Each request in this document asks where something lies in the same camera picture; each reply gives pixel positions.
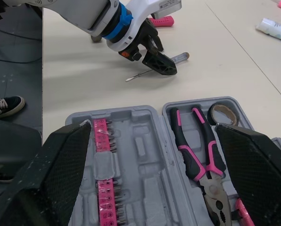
screwdriver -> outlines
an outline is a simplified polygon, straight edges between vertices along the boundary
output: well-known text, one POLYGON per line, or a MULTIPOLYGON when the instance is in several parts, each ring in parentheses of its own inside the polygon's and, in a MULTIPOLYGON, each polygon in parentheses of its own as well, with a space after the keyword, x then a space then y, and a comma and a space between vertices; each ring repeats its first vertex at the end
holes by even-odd
MULTIPOLYGON (((171 60, 173 60, 175 64, 178 64, 182 61, 185 61, 185 60, 189 59, 189 57, 190 57, 189 53, 185 52, 185 53, 181 53, 180 55, 172 57, 171 60)), ((136 78, 140 77, 142 74, 145 74, 145 73, 148 73, 148 72, 151 72, 151 71, 153 71, 153 69, 150 69, 150 70, 147 70, 145 72, 139 73, 139 74, 137 74, 137 75, 135 75, 131 78, 126 79, 125 81, 126 82, 131 81, 133 79, 136 79, 136 78)))

cable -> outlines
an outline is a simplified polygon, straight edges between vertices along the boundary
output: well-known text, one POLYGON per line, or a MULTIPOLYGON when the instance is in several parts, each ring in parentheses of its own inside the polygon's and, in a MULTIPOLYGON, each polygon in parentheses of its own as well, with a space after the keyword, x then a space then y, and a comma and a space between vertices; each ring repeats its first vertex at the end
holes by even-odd
POLYGON ((16 61, 10 61, 10 60, 1 60, 2 62, 7 62, 7 63, 14 63, 14 64, 29 64, 29 63, 33 63, 33 62, 36 62, 38 60, 41 60, 42 57, 38 58, 38 59, 35 59, 35 60, 32 60, 32 61, 27 61, 27 62, 16 62, 16 61))
POLYGON ((19 38, 22 38, 22 39, 29 39, 29 40, 35 40, 35 41, 42 41, 42 39, 29 38, 29 37, 21 36, 21 35, 18 35, 18 34, 8 33, 8 32, 5 32, 5 31, 3 31, 3 30, 0 30, 0 32, 5 33, 5 34, 9 34, 9 35, 13 35, 13 36, 16 36, 16 37, 19 37, 19 38))

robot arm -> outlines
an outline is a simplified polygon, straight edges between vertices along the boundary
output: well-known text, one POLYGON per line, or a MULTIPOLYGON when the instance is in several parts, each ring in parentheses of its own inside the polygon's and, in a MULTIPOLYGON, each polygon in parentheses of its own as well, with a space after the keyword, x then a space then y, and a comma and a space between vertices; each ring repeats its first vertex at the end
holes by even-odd
POLYGON ((49 8, 65 20, 91 34, 107 39, 112 50, 130 61, 139 60, 138 45, 147 49, 142 61, 160 74, 176 74, 174 62, 161 54, 162 43, 158 32, 147 19, 161 18, 182 7, 181 0, 130 0, 124 6, 119 0, 0 0, 0 6, 28 3, 49 8))

black sneaker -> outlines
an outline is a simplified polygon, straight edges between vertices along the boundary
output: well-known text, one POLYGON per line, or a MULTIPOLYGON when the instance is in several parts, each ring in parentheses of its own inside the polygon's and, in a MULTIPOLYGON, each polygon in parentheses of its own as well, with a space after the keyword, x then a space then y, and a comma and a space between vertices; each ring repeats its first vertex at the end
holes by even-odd
POLYGON ((24 105, 24 99, 19 96, 0 99, 0 119, 17 113, 24 105))

pink and black pliers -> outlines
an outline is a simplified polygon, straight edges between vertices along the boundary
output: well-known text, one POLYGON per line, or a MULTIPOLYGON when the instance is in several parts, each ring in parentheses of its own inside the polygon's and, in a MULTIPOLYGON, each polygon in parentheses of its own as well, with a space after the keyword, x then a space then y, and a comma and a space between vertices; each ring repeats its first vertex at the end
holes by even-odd
POLYGON ((200 107, 191 109, 204 138, 206 167, 200 163, 189 147, 182 131, 180 112, 177 108, 170 111, 171 127, 175 142, 183 156, 188 178, 200 184, 209 216, 215 226, 231 226, 231 207, 228 196, 222 186, 221 176, 226 166, 219 154, 215 136, 200 107))

